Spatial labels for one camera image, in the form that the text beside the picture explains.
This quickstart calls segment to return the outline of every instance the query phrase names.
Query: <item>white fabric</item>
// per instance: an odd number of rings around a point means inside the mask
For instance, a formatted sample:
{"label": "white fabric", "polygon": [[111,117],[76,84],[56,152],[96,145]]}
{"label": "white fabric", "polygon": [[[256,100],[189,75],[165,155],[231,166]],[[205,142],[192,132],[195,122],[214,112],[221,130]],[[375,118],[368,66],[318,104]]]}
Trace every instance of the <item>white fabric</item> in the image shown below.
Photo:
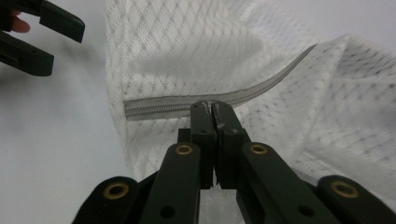
{"label": "white fabric", "polygon": [[[396,59],[359,37],[310,31],[277,1],[119,0],[107,6],[110,110],[132,177],[156,171],[189,118],[127,121],[124,102],[248,89],[319,43],[235,111],[302,178],[345,175],[396,211]],[[234,191],[203,191],[202,223],[243,222]]]}

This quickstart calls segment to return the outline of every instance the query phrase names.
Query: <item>zipper teeth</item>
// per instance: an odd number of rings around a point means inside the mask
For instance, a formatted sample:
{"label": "zipper teeth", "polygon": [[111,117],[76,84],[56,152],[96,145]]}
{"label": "zipper teeth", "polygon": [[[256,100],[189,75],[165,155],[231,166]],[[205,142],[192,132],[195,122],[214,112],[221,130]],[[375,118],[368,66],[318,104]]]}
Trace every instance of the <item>zipper teeth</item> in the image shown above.
{"label": "zipper teeth", "polygon": [[[281,72],[279,73],[283,73],[282,76],[279,76],[278,78],[276,78],[275,80],[273,80],[271,83],[269,83],[267,86],[265,86],[264,88],[258,90],[258,91],[254,91],[251,94],[245,95],[245,96],[241,96],[239,98],[236,99],[232,99],[232,100],[221,100],[227,104],[230,105],[239,105],[242,104],[244,102],[247,102],[269,90],[271,90],[277,83],[279,83],[284,77],[286,77],[294,68],[295,66],[315,47],[311,46],[310,48],[306,49],[303,53],[301,53],[299,56],[297,56],[296,59],[294,59],[290,64],[288,64],[284,69],[281,70]],[[214,94],[214,95],[202,95],[202,96],[197,96],[197,97],[202,97],[202,99],[195,99],[195,101],[193,103],[183,103],[183,104],[165,104],[165,105],[151,105],[151,106],[142,106],[142,107],[127,107],[125,108],[125,115],[127,118],[129,117],[133,117],[133,116],[142,116],[142,115],[153,115],[153,114],[159,114],[159,113],[167,113],[167,112],[177,112],[177,111],[187,111],[190,109],[191,105],[194,104],[195,102],[198,101],[204,101],[207,100],[209,102],[213,101],[214,98],[216,98],[216,96],[218,96],[219,98],[221,96],[226,96],[227,94],[232,94],[232,92],[230,93],[225,93],[225,94]]]}

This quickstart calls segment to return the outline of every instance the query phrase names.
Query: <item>zipper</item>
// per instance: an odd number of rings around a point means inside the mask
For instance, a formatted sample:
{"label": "zipper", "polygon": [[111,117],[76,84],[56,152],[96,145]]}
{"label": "zipper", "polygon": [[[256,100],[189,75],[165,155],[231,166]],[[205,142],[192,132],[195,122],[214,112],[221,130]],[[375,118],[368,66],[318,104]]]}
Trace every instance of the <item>zipper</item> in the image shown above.
{"label": "zipper", "polygon": [[125,116],[127,120],[187,117],[190,114],[191,105],[199,101],[213,102],[216,100],[232,106],[241,105],[271,90],[277,83],[285,78],[314,47],[315,45],[309,47],[280,72],[251,88],[221,94],[165,96],[127,101],[124,102]]}

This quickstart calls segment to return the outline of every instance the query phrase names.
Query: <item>hand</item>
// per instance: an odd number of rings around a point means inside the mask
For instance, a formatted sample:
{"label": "hand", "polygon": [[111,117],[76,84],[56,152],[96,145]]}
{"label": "hand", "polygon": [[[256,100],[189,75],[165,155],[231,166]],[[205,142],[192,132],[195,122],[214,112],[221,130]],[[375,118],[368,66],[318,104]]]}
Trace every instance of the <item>hand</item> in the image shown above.
{"label": "hand", "polygon": [[30,30],[30,25],[26,21],[22,21],[17,16],[21,13],[19,11],[12,11],[12,31],[17,33],[27,33]]}

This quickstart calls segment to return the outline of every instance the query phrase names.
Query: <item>white table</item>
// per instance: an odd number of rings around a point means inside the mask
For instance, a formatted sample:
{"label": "white table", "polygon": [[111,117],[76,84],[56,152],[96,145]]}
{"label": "white table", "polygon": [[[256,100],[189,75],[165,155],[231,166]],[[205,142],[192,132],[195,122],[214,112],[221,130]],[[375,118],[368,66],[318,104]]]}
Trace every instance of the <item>white table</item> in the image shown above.
{"label": "white table", "polygon": [[[396,53],[395,1],[284,1],[326,38],[355,33]],[[71,223],[97,184],[127,175],[107,106],[105,2],[56,4],[85,21],[83,43],[23,16],[32,31],[16,37],[52,53],[53,74],[0,64],[0,223]]]}

